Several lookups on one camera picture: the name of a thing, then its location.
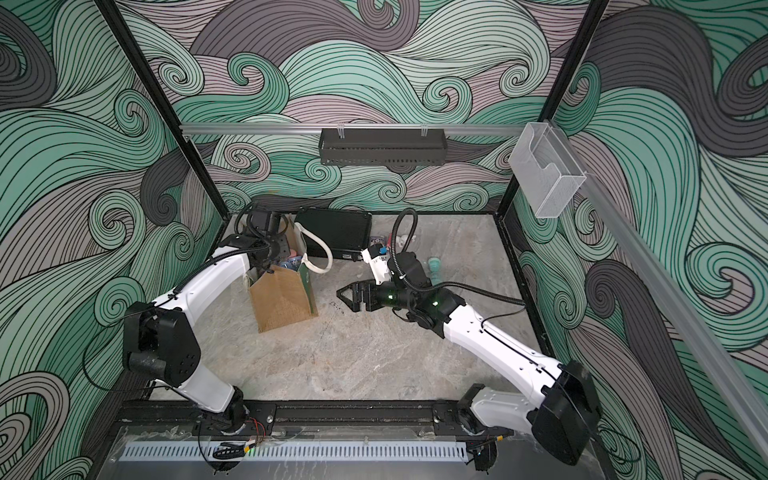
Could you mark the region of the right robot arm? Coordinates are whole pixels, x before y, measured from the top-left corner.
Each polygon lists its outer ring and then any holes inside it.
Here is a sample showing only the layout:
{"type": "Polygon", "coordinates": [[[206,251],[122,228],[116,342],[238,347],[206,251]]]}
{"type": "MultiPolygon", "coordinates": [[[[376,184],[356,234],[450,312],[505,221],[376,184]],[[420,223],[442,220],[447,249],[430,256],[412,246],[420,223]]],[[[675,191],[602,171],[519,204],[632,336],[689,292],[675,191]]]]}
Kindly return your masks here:
{"type": "Polygon", "coordinates": [[[362,254],[373,279],[336,293],[351,311],[402,311],[404,321],[462,347],[515,387],[505,393],[474,385],[457,405],[463,430],[473,436],[491,429],[520,432],[558,461],[579,462],[602,416],[593,376],[583,364],[562,363],[505,333],[457,294],[461,283],[433,283],[407,246],[375,244],[362,254]]]}

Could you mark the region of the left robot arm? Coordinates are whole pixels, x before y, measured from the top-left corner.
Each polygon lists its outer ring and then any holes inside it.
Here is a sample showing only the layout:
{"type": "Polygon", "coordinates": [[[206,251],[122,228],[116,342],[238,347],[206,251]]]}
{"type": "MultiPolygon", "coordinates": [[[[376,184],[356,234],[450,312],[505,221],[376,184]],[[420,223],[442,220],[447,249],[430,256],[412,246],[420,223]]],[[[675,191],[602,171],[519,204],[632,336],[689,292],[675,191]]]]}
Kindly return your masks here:
{"type": "Polygon", "coordinates": [[[239,431],[248,410],[238,387],[203,364],[194,325],[233,282],[264,273],[288,246],[289,221],[255,202],[236,215],[233,232],[164,295],[136,302],[123,318],[122,365],[193,402],[203,418],[228,434],[239,431]]]}

